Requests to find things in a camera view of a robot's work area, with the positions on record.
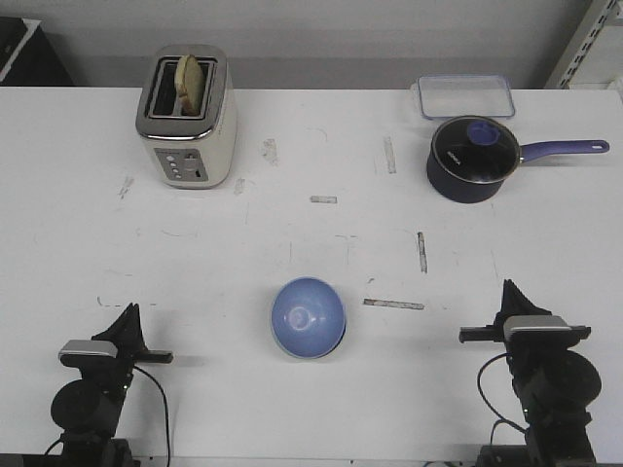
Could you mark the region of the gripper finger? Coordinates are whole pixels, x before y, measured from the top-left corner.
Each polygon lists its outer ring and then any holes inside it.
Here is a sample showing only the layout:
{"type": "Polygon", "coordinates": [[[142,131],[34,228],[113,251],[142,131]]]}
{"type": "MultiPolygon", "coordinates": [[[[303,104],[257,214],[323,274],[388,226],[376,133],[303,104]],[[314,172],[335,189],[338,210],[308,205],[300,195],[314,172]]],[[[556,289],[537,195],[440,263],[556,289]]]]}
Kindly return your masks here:
{"type": "Polygon", "coordinates": [[[92,336],[93,341],[128,341],[132,331],[134,303],[129,303],[119,317],[104,331],[92,336]]]}
{"type": "Polygon", "coordinates": [[[495,315],[494,324],[502,325],[515,310],[515,284],[511,279],[503,281],[500,309],[495,315]]]}
{"type": "Polygon", "coordinates": [[[511,316],[552,315],[550,310],[536,306],[533,302],[531,302],[513,281],[510,281],[510,304],[511,316]]]}
{"type": "Polygon", "coordinates": [[[128,342],[133,349],[146,349],[138,304],[128,305],[128,342]]]}

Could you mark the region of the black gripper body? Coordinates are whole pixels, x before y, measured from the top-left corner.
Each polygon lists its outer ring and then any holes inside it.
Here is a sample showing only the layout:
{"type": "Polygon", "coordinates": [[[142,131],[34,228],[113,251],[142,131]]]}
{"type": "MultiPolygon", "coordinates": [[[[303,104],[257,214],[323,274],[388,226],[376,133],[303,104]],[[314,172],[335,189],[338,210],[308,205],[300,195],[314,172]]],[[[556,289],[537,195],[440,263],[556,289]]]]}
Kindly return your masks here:
{"type": "Polygon", "coordinates": [[[511,341],[506,341],[503,336],[503,324],[495,325],[493,322],[482,327],[461,327],[459,329],[458,340],[461,343],[493,341],[504,344],[505,351],[486,361],[479,369],[477,379],[482,378],[483,373],[493,362],[501,359],[506,360],[511,374],[514,374],[516,367],[519,367],[520,374],[525,374],[530,367],[538,367],[539,362],[543,359],[543,354],[564,354],[570,348],[586,340],[592,333],[591,326],[570,325],[570,331],[566,333],[543,333],[542,335],[525,333],[511,341]]]}
{"type": "Polygon", "coordinates": [[[118,348],[116,362],[109,366],[82,370],[82,378],[100,387],[129,386],[133,367],[138,363],[170,364],[173,361],[171,350],[133,349],[129,342],[110,342],[118,348]]]}

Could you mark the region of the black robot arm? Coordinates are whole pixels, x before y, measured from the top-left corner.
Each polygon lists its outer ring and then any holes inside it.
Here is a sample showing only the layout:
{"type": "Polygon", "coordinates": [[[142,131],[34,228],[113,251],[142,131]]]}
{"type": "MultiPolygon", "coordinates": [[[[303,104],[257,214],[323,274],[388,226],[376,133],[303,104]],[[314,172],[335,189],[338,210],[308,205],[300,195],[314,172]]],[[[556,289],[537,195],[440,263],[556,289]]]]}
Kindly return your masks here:
{"type": "Polygon", "coordinates": [[[128,390],[136,372],[162,385],[140,366],[170,364],[170,351],[147,347],[141,327],[140,308],[130,303],[103,332],[88,340],[70,340],[58,352],[59,362],[77,369],[80,377],[60,388],[51,405],[53,422],[62,429],[52,448],[62,446],[58,456],[43,454],[43,466],[139,466],[128,440],[116,432],[128,390]]]}
{"type": "Polygon", "coordinates": [[[569,325],[562,317],[534,305],[510,279],[503,282],[501,306],[494,322],[462,327],[458,339],[504,344],[503,358],[512,376],[527,426],[499,412],[495,425],[506,423],[524,435],[522,445],[480,448],[478,466],[595,466],[586,426],[587,407],[600,394],[595,366],[571,348],[588,339],[589,326],[569,325]]]}

